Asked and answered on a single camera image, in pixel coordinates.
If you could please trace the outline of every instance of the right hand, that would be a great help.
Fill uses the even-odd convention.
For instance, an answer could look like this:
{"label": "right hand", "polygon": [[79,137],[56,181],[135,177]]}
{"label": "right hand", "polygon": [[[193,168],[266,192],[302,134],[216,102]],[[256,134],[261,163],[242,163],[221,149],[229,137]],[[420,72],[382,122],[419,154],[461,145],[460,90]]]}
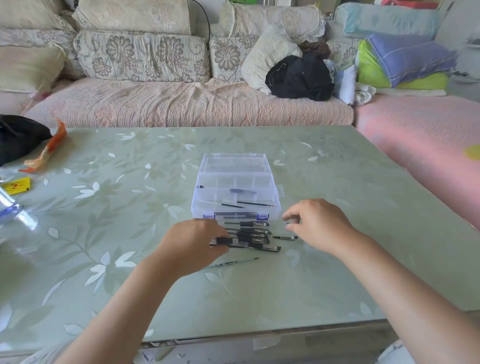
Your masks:
{"label": "right hand", "polygon": [[300,201],[291,206],[282,219],[292,220],[286,226],[288,231],[297,234],[312,247],[335,256],[362,235],[338,206],[322,198]]}

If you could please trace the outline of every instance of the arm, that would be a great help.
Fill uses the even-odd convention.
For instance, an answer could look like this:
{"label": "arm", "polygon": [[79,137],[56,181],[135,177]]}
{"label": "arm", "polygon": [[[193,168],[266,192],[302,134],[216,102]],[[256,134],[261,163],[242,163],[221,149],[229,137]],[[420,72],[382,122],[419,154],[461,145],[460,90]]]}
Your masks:
{"label": "arm", "polygon": [[131,364],[170,287],[226,253],[209,244],[227,235],[215,220],[174,225],[55,364]]}
{"label": "arm", "polygon": [[479,329],[375,240],[354,229],[340,208],[322,199],[304,200],[283,218],[293,220],[288,230],[346,264],[417,364],[479,362]]}

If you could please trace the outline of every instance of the table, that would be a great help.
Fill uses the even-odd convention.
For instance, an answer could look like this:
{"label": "table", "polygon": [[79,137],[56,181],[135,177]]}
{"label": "table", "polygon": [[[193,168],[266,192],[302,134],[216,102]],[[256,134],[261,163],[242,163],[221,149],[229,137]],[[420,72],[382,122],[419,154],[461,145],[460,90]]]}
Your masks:
{"label": "table", "polygon": [[[204,153],[265,153],[283,211],[307,197],[354,226],[462,310],[480,309],[479,234],[350,126],[70,129],[48,169],[18,195],[35,231],[0,229],[0,351],[78,335],[190,204]],[[0,168],[10,180],[20,164]],[[281,221],[272,231],[283,232]],[[251,263],[180,279],[145,342],[326,326],[384,315],[336,258],[302,241]]]}

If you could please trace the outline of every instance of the purple pillow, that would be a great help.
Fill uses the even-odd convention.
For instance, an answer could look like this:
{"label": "purple pillow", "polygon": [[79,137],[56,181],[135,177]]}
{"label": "purple pillow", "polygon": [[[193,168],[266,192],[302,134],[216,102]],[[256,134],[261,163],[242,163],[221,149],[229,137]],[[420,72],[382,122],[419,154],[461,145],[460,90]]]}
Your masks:
{"label": "purple pillow", "polygon": [[448,71],[456,64],[455,51],[449,51],[427,36],[372,34],[366,39],[392,87]]}

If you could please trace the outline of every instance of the black cable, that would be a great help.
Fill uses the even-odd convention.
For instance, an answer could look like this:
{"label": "black cable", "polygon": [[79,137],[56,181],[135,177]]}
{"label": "black cable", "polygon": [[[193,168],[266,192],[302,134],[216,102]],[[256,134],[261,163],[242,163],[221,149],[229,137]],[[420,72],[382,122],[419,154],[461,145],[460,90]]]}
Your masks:
{"label": "black cable", "polygon": [[205,18],[207,18],[207,24],[208,24],[208,40],[207,40],[207,47],[210,45],[210,21],[208,20],[207,12],[205,11],[204,7],[197,1],[197,0],[192,0],[196,2],[204,11],[205,13]]}

